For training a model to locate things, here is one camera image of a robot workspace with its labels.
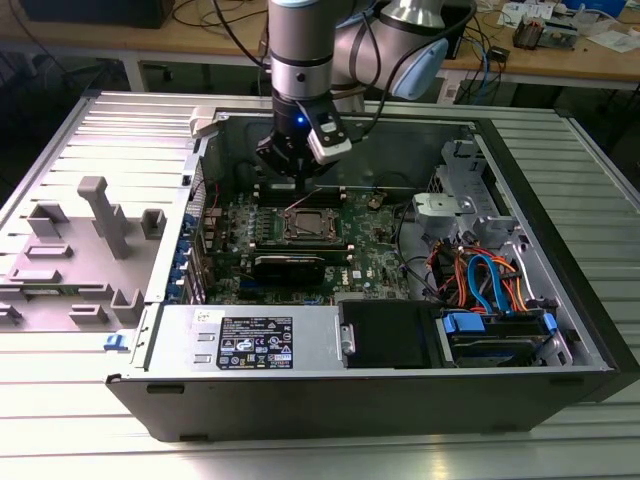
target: circuit board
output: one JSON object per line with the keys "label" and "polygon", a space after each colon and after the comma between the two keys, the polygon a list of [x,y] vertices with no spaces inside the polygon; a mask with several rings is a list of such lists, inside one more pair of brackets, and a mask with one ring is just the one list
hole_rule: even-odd
{"label": "circuit board", "polygon": [[[221,205],[209,245],[215,284],[210,304],[333,305],[346,299],[407,299],[406,275],[393,244],[394,207],[371,193],[345,193],[339,208],[261,207],[239,194]],[[312,286],[256,284],[260,255],[300,252],[326,260],[324,280]]]}

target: aluminum extrusion table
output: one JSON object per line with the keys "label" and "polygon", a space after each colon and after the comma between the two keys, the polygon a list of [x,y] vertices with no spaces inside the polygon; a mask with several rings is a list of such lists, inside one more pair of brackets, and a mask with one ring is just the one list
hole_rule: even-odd
{"label": "aluminum extrusion table", "polygon": [[[30,232],[35,200],[68,199],[104,175],[126,212],[168,209],[192,148],[198,105],[251,97],[103,93],[83,98],[0,211],[0,274]],[[574,120],[550,110],[388,104],[389,113],[473,108],[491,119],[636,358],[640,359],[640,196]],[[375,105],[367,106],[373,111]],[[103,384],[103,333],[0,334],[0,477],[367,478],[640,477],[640,383],[568,408],[529,433],[165,444]]]}

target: sticker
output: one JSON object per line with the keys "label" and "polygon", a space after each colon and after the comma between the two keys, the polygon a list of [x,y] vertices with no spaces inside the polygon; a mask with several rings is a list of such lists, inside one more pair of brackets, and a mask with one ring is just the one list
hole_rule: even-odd
{"label": "sticker", "polygon": [[224,310],[205,310],[202,308],[196,309],[193,314],[193,323],[218,323],[224,317]]}
{"label": "sticker", "polygon": [[223,317],[217,365],[221,370],[293,368],[293,318]]}

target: blue latch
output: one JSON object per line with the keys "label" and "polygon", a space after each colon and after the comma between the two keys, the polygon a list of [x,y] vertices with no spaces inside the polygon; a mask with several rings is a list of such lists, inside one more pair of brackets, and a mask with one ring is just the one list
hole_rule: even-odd
{"label": "blue latch", "polygon": [[169,271],[170,282],[175,282],[177,280],[180,280],[183,277],[184,277],[184,271],[182,270],[179,270],[177,268],[172,268],[171,271]]}
{"label": "blue latch", "polygon": [[479,313],[455,312],[444,317],[444,329],[447,333],[484,332],[484,322]]}
{"label": "blue latch", "polygon": [[167,285],[167,294],[169,296],[179,297],[181,291],[182,289],[174,283],[170,283],[169,285]]}
{"label": "blue latch", "polygon": [[184,225],[186,225],[189,228],[193,228],[196,226],[196,219],[193,217],[193,215],[189,213],[184,214],[183,222],[184,222]]}
{"label": "blue latch", "polygon": [[545,313],[542,318],[544,318],[544,323],[551,334],[556,333],[558,330],[558,322],[556,322],[555,317],[551,313]]}
{"label": "blue latch", "polygon": [[173,256],[173,264],[174,265],[184,265],[187,263],[187,256],[178,252]]}
{"label": "blue latch", "polygon": [[107,337],[107,341],[104,344],[105,351],[124,352],[129,350],[126,343],[126,337],[119,333],[114,333]]}
{"label": "blue latch", "polygon": [[178,245],[176,246],[176,251],[178,253],[184,253],[191,248],[191,244],[186,240],[178,240]]}

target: motherboard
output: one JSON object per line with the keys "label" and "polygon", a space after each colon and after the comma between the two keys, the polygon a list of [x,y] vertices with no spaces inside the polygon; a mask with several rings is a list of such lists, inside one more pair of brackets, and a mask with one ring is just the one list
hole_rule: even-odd
{"label": "motherboard", "polygon": [[399,205],[366,191],[245,192],[209,210],[209,304],[334,305],[406,299]]}

